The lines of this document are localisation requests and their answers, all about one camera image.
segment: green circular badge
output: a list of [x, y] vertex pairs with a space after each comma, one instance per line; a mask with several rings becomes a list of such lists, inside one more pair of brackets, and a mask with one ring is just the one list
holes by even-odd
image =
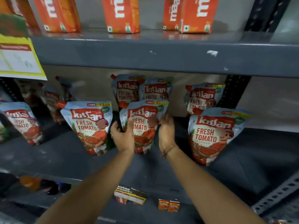
[[235, 118], [235, 124], [241, 124], [245, 121], [245, 119], [243, 117], [236, 117]]
[[217, 87], [217, 88], [215, 89], [215, 92], [216, 92], [216, 93], [220, 93], [220, 92], [221, 92], [221, 88], [220, 88], [220, 87]]
[[106, 106], [102, 108], [103, 113], [109, 112], [109, 110], [110, 110], [110, 108], [106, 107]]
[[157, 109], [158, 109], [158, 112], [162, 112], [163, 109], [164, 109], [164, 106], [163, 106], [163, 105], [159, 105], [159, 106], [157, 107]]

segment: hand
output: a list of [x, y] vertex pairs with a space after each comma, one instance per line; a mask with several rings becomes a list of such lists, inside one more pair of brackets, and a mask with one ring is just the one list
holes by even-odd
[[121, 133], [120, 128], [118, 128], [117, 121], [115, 121], [110, 129], [111, 137], [120, 152], [128, 151], [134, 153], [135, 141], [133, 134], [133, 119], [129, 118], [127, 123], [127, 130], [125, 133]]
[[176, 145], [174, 141], [174, 121], [171, 115], [165, 114], [160, 122], [161, 127], [159, 129], [159, 148], [163, 153], [166, 149]]

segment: price label sticker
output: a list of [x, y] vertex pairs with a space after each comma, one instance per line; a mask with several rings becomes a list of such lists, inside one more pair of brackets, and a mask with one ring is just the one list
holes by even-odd
[[0, 34], [0, 77], [47, 80], [32, 41]]

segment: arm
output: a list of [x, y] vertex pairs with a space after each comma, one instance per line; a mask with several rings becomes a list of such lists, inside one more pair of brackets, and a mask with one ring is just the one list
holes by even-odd
[[111, 135], [119, 150], [114, 159], [59, 198], [37, 224], [86, 224], [96, 221], [134, 156], [133, 120], [128, 120], [125, 133], [120, 133], [115, 122], [111, 126]]
[[265, 224], [234, 193], [182, 152], [174, 141], [174, 122], [169, 115], [161, 121], [159, 147], [167, 154], [174, 173], [205, 224]]

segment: bracelet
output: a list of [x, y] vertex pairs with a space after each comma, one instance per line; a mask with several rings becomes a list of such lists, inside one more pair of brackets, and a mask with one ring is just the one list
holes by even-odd
[[174, 148], [174, 145], [171, 145], [168, 149], [165, 149], [164, 152], [162, 152], [162, 158], [166, 158], [168, 153]]

